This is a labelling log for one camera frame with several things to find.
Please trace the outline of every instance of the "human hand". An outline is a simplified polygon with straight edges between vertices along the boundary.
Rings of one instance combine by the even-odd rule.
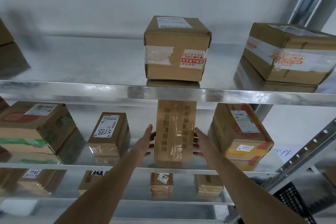
[[[152,133],[152,129],[153,125],[149,124],[143,136],[135,143],[132,148],[133,153],[139,157],[139,164],[145,156],[150,154],[150,152],[147,152],[148,149],[154,148],[154,144],[151,144],[150,142],[154,140],[156,131]]]
[[[196,156],[204,157],[209,167],[216,169],[216,163],[219,158],[222,158],[222,153],[217,149],[214,142],[210,140],[199,128],[195,128],[194,147],[200,149],[202,152],[194,151]]]

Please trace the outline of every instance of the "finger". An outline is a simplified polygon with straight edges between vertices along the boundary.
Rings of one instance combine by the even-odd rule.
[[[151,136],[152,130],[153,130],[153,125],[149,124],[148,127],[145,130],[145,133],[143,134],[143,137],[149,139],[149,137]]]
[[[156,136],[156,131],[154,131],[153,133],[150,134],[149,140],[153,141],[155,136]]]
[[[203,153],[201,153],[201,152],[194,151],[193,154],[194,154],[195,156],[199,156],[199,157],[203,157],[203,158],[204,158],[204,155],[203,155]]]
[[[207,136],[202,131],[200,131],[200,129],[197,127],[195,128],[195,132],[198,138],[207,138]]]

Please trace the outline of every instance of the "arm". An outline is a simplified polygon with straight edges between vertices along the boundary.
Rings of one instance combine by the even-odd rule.
[[[133,170],[140,165],[155,136],[150,124],[142,138],[132,150],[113,167],[99,182],[80,196],[55,223],[109,223],[122,194],[132,176]]]
[[[306,223],[294,211],[251,181],[198,128],[195,132],[198,136],[198,139],[195,139],[195,147],[199,148],[202,153],[194,152],[194,154],[205,157],[208,165],[217,171],[246,224]]]

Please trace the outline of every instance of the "forearm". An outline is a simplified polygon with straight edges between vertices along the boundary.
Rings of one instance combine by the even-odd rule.
[[[306,223],[299,215],[250,180],[224,156],[216,161],[218,172],[243,221],[248,223]]]
[[[136,151],[130,151],[101,181],[78,198],[56,223],[109,223],[137,166]]]

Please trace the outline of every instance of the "hand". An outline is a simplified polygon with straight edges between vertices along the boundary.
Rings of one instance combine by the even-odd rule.
[[[204,157],[207,160],[209,167],[215,170],[215,165],[218,162],[218,159],[222,158],[222,153],[217,149],[214,142],[200,131],[199,128],[195,128],[195,132],[197,137],[194,137],[194,147],[200,149],[202,152],[194,151],[193,154]]]
[[[154,148],[154,144],[150,144],[150,141],[154,140],[156,132],[152,133],[153,125],[149,124],[146,128],[143,136],[135,143],[132,148],[132,151],[139,156],[138,164],[140,165],[142,159],[149,155],[150,152],[147,152],[148,149]]]

